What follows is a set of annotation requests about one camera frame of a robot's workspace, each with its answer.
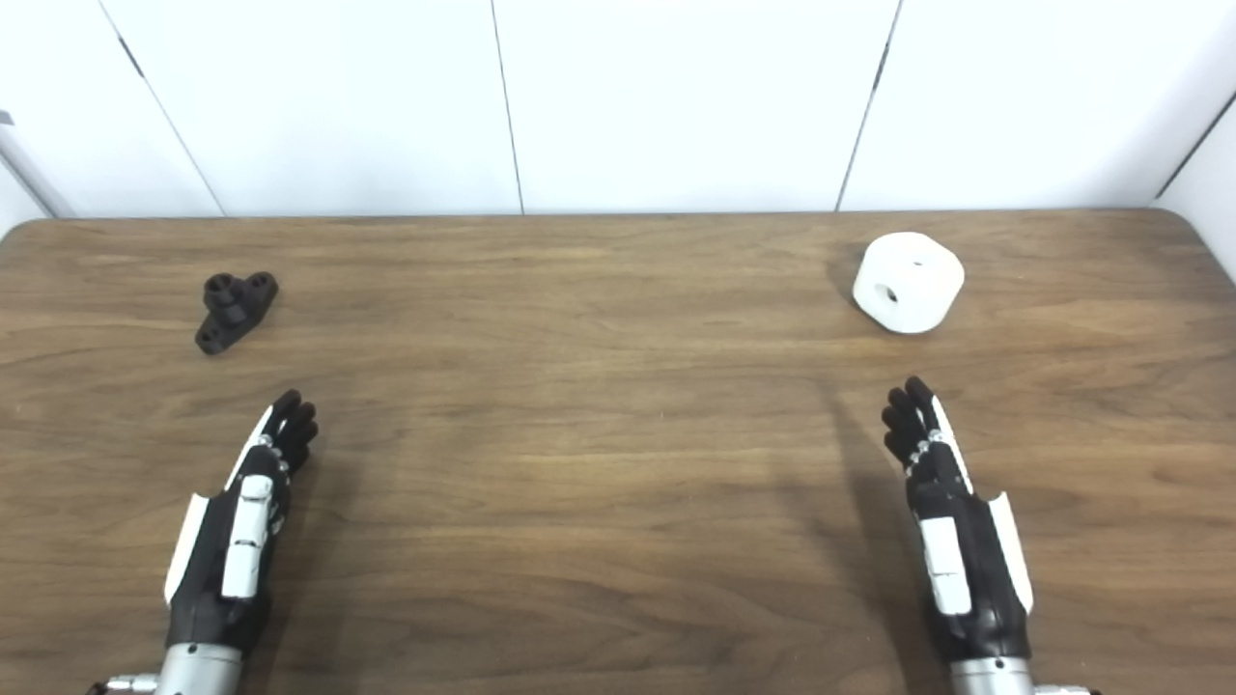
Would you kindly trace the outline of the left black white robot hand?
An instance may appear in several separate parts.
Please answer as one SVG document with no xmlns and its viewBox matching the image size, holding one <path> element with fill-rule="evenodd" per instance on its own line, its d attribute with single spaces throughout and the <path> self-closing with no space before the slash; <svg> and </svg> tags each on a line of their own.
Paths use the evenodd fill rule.
<svg viewBox="0 0 1236 695">
<path fill-rule="evenodd" d="M 167 648 L 213 644 L 248 658 L 260 644 L 277 537 L 318 432 L 315 406 L 288 390 L 243 441 L 222 488 L 193 493 L 164 582 Z"/>
</svg>

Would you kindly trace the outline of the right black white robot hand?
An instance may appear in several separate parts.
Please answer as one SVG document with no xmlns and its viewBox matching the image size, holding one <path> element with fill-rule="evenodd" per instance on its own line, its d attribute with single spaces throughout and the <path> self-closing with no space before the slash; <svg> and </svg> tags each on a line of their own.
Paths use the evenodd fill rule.
<svg viewBox="0 0 1236 695">
<path fill-rule="evenodd" d="M 883 422 L 922 544 L 941 659 L 1028 660 L 1033 594 L 1006 493 L 976 493 L 941 397 L 918 375 L 887 392 Z"/>
</svg>

